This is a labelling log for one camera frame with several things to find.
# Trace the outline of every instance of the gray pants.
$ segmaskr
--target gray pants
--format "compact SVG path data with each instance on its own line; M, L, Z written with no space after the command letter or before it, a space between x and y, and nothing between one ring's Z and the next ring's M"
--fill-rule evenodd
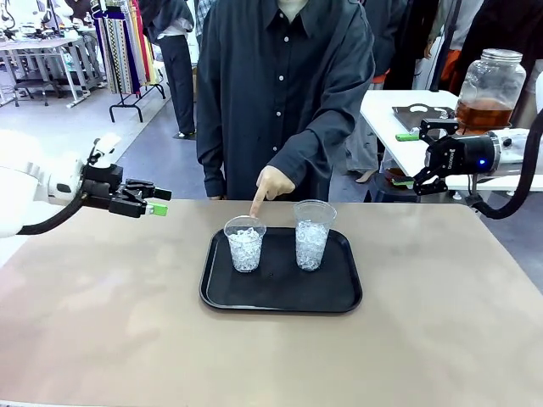
M353 133L345 142L347 170L364 174L378 170L377 136L360 114Z
M162 59L170 83L171 101L176 112L179 131L194 132L193 66L185 36L165 36L159 39Z

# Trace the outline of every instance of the ice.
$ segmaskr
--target ice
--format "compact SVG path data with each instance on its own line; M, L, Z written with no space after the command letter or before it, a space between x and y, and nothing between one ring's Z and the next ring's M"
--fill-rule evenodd
M321 265L328 239L328 228L319 223L301 221L296 227L296 262L302 270L314 271Z
M250 227L239 230L228 236L232 261L237 271L250 272L255 270L260 263L260 251L262 249L262 237Z

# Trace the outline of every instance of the amber liquid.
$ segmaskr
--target amber liquid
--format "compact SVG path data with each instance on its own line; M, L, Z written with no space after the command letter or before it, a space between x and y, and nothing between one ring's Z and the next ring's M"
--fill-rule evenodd
M479 99L473 103L459 102L456 117L459 134L483 134L509 126L512 109L495 99Z

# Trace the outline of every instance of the white floor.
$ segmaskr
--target white floor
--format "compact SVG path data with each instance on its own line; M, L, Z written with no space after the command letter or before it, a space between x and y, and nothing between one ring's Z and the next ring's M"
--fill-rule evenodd
M3 78L5 76L0 76L0 83L3 83ZM113 160L116 161L170 99L168 86L165 81L162 84L166 91L166 100L154 89L138 104L143 112L143 123L139 122L135 109L115 109L115 123L112 123L109 106L119 101L119 95L112 95L107 89L98 89L72 109L66 108L67 97L51 98L48 107L45 107L39 98L22 101L18 108L10 103L0 108L0 130L20 131L36 137L43 152L52 158L69 151L86 157L96 138L112 132L121 137L121 142L113 154ZM34 205L26 224L45 220L57 210L46 204ZM0 240L0 268L25 240L24 237Z

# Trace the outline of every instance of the clear plastic cup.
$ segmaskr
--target clear plastic cup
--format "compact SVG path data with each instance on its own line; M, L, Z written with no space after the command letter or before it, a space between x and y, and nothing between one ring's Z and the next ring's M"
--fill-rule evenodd
M302 201L294 206L296 263L300 269L315 271L321 266L328 232L337 214L332 205L323 201Z
M224 226L224 234L228 237L234 268L241 273L256 270L266 226L259 219L239 216Z

